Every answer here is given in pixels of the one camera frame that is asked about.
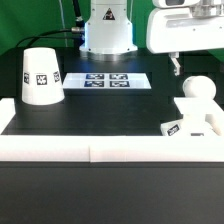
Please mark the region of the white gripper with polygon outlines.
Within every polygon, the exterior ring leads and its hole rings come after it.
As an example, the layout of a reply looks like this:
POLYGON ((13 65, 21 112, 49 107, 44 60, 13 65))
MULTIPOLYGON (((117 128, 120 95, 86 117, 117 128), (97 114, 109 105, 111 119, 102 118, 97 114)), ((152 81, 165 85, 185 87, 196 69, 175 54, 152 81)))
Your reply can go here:
POLYGON ((224 48, 224 0, 152 0, 146 45, 152 53, 170 53, 179 76, 179 53, 224 48))

